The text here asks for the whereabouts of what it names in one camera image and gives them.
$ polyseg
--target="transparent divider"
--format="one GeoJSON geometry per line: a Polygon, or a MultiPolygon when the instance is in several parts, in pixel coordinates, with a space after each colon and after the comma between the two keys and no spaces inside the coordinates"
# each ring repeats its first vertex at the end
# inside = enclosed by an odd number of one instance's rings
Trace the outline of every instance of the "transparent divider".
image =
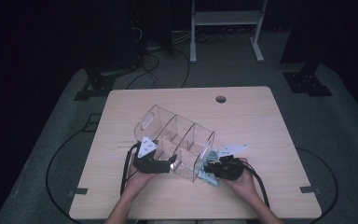
{"type": "Polygon", "coordinates": [[[154,105],[134,129],[135,138],[158,140],[156,160],[177,155],[172,170],[189,181],[198,174],[201,159],[212,150],[214,132],[154,105]]]}

